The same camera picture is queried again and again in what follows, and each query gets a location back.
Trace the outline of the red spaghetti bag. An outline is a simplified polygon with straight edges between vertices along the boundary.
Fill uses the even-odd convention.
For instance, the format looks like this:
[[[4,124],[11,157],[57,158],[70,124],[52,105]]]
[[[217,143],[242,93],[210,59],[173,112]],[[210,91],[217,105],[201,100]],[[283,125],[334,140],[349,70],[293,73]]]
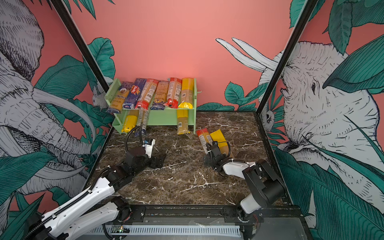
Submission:
[[[213,143],[213,139],[212,139],[208,129],[204,128],[204,129],[197,130],[197,135],[198,135],[199,140],[202,144],[202,147],[203,147],[205,154],[207,154],[209,151],[207,148],[207,143],[210,145],[212,145],[212,143]]]
[[[178,78],[169,79],[169,88],[167,93],[166,106],[177,109],[179,106],[179,97],[182,90],[182,80]]]
[[[149,104],[156,92],[159,81],[154,79],[147,79],[142,90],[141,96],[136,104],[136,109],[148,110]]]

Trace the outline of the yellow label spaghetti bag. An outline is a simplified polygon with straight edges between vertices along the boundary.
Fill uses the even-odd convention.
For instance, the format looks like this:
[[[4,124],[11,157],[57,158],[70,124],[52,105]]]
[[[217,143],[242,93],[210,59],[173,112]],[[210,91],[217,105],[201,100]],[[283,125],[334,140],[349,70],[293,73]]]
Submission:
[[[122,133],[129,133],[133,128],[136,127],[138,116],[139,116],[139,110],[129,110],[128,114],[125,118]]]

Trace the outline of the clear white label spaghetti bag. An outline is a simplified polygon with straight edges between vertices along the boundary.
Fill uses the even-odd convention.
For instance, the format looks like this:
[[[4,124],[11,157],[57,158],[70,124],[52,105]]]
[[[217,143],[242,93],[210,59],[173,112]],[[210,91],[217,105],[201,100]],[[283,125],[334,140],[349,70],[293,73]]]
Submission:
[[[148,125],[148,120],[149,120],[149,112],[150,112],[150,110],[144,110],[144,109],[140,109],[139,110],[137,126],[141,127],[142,135],[143,136],[147,134],[147,125]]]

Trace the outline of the dark blue pasta box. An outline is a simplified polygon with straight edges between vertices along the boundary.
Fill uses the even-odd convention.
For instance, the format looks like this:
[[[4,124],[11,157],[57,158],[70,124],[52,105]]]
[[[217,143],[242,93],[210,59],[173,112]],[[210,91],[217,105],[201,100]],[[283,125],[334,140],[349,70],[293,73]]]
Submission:
[[[142,94],[147,79],[136,78],[133,82],[129,94],[123,103],[123,109],[133,110]]]

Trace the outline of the blue-end yellow spaghetti bag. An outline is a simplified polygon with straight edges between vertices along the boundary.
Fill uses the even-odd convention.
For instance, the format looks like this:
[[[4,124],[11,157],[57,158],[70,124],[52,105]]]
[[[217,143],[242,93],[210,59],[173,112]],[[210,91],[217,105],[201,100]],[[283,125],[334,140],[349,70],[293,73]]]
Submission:
[[[169,89],[168,81],[160,81],[158,83],[151,110],[164,110],[167,103],[167,94]]]

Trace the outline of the blue yellow spaghetti bag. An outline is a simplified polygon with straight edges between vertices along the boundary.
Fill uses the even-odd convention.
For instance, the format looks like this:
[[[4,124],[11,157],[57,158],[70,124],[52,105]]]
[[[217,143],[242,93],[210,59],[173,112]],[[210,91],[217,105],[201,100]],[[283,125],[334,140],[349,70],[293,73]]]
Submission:
[[[110,114],[120,114],[123,109],[123,103],[125,102],[129,91],[133,83],[122,82],[118,91],[116,92],[114,99],[112,100],[110,106],[107,109],[107,113]]]

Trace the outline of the yellow spaghetti bag long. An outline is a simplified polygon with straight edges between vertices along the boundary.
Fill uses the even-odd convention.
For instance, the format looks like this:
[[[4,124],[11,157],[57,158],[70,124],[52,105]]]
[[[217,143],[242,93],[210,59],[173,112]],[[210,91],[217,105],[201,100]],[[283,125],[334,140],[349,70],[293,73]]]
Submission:
[[[194,101],[195,81],[192,78],[182,79],[181,101],[179,108],[192,109]]]

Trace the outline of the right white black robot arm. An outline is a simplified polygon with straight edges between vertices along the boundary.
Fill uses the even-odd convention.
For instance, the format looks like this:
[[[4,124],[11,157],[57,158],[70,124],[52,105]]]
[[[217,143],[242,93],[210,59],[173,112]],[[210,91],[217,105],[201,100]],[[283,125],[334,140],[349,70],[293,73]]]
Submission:
[[[226,142],[228,153],[222,153],[219,144],[217,141],[206,143],[204,162],[221,176],[235,176],[246,181],[250,194],[237,205],[240,221],[248,221],[257,211],[271,206],[287,193],[283,180],[268,162],[233,159],[229,142]]]

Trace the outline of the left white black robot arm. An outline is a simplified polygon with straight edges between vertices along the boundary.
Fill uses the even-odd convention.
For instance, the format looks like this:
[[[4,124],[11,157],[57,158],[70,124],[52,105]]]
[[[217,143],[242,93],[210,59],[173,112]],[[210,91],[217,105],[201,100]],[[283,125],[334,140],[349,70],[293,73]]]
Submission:
[[[102,207],[92,210],[100,201],[132,182],[146,168],[161,168],[165,155],[152,154],[156,141],[145,138],[143,144],[126,151],[119,164],[101,171],[99,178],[64,205],[44,214],[28,218],[25,240],[75,240],[90,230],[117,220],[126,222],[132,216],[130,204],[114,197]]]

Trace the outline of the green two-tier shelf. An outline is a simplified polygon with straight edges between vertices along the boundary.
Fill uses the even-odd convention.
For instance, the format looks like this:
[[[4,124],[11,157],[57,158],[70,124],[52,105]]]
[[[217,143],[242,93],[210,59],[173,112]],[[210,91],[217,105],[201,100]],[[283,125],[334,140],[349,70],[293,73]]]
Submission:
[[[112,100],[115,97],[116,92],[119,90],[121,82],[119,79],[114,79],[110,84],[110,88],[105,95],[105,100],[108,106],[111,104]],[[188,124],[193,126],[193,133],[196,133],[196,117],[197,117],[197,80],[194,79],[194,103],[193,109],[188,110]],[[112,126],[121,134],[123,125],[128,115],[129,110],[122,110],[120,114],[114,114],[115,120],[112,123]],[[177,109],[171,109],[165,107],[164,110],[150,110],[149,120],[147,126],[176,126],[177,123]]]

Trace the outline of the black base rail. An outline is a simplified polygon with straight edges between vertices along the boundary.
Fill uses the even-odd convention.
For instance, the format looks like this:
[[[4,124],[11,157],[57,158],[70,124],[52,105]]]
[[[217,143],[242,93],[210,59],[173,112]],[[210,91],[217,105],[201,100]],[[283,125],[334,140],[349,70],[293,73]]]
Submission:
[[[252,214],[241,214],[235,205],[131,205],[132,214],[127,221],[113,220],[114,224],[144,223],[154,218],[176,219],[224,219],[225,223],[249,225],[263,223],[271,218],[301,218],[303,214],[297,206],[272,206],[256,210]]]

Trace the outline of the left black frame post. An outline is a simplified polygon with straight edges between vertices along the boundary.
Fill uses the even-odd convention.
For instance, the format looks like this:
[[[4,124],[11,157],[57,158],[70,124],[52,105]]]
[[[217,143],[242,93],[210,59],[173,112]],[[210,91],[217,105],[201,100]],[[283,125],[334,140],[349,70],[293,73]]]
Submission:
[[[72,39],[74,40],[75,44],[79,48],[80,52],[82,53],[83,57],[85,58],[87,64],[89,65],[92,73],[95,75],[96,79],[98,80],[99,84],[105,91],[105,93],[109,90],[109,85],[107,84],[104,75],[99,68],[99,65],[97,64],[95,58],[93,57],[88,45],[85,43],[85,40],[83,36],[81,35],[78,27],[76,26],[69,10],[67,9],[67,6],[65,5],[64,1],[58,1],[58,0],[52,0],[50,1],[53,5],[54,9],[58,13],[60,19],[64,23],[65,27],[67,28],[68,32],[70,33]]]

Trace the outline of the black frame post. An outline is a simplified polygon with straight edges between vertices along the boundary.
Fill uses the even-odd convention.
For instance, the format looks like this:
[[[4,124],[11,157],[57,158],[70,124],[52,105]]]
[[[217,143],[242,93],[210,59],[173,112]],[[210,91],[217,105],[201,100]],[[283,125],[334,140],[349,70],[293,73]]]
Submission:
[[[74,40],[75,44],[79,48],[80,52],[82,53],[83,57],[85,58],[87,64],[89,65],[92,73],[95,75],[96,79],[98,80],[99,84],[105,91],[105,93],[109,90],[109,85],[107,84],[104,75],[99,68],[99,65],[97,64],[95,58],[93,57],[88,45],[85,43],[85,40],[83,36],[81,35],[78,27],[76,26],[69,10],[67,9],[67,6],[65,5],[64,1],[58,1],[58,0],[52,0],[50,1],[53,5],[54,9],[58,13],[60,19],[64,23],[65,27],[67,28],[68,32],[70,33],[72,39]]]
[[[269,96],[271,95],[277,81],[280,79],[281,77],[281,74],[285,68],[285,66],[287,65],[287,62],[293,52],[293,50],[295,49],[295,46],[297,44],[297,42],[299,41],[301,35],[302,35],[302,32],[304,31],[304,28],[316,6],[318,1],[315,1],[315,0],[310,0],[310,1],[306,1],[305,4],[304,4],[304,7],[300,13],[300,16],[296,22],[296,25],[294,27],[294,30],[291,34],[291,37],[286,45],[286,48],[285,50],[283,51],[283,54],[281,56],[281,59],[278,63],[278,66],[277,68],[274,70],[274,74],[272,76],[272,79],[271,81],[269,82],[269,85],[266,89],[266,92],[262,98],[262,101],[261,103],[259,104],[259,107],[256,111],[256,115],[257,116],[260,116],[261,113],[262,113],[262,110],[264,109],[265,105],[267,104],[267,101],[268,101],[268,98]]]

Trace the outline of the right black frame post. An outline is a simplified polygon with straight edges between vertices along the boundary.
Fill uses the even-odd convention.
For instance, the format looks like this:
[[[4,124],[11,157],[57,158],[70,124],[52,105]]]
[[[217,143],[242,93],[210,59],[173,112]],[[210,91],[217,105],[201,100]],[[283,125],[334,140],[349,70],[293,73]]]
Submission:
[[[291,34],[291,37],[286,45],[286,48],[285,50],[283,51],[283,54],[281,56],[281,59],[278,63],[278,66],[277,68],[274,70],[274,74],[272,76],[272,79],[271,81],[269,82],[269,85],[266,89],[266,92],[262,98],[262,101],[261,103],[259,104],[259,107],[256,111],[256,115],[257,116],[260,116],[261,113],[262,113],[262,110],[264,109],[265,105],[267,104],[267,101],[268,101],[268,98],[269,96],[271,95],[277,81],[280,79],[281,77],[281,74],[285,68],[285,66],[287,65],[287,62],[293,52],[293,50],[295,49],[295,46],[297,44],[297,42],[299,41],[301,35],[302,35],[302,32],[304,31],[304,28],[316,6],[318,1],[315,1],[315,0],[310,0],[310,1],[306,1],[305,4],[304,4],[304,7],[300,13],[300,16],[296,22],[296,25],[294,27],[294,30]]]

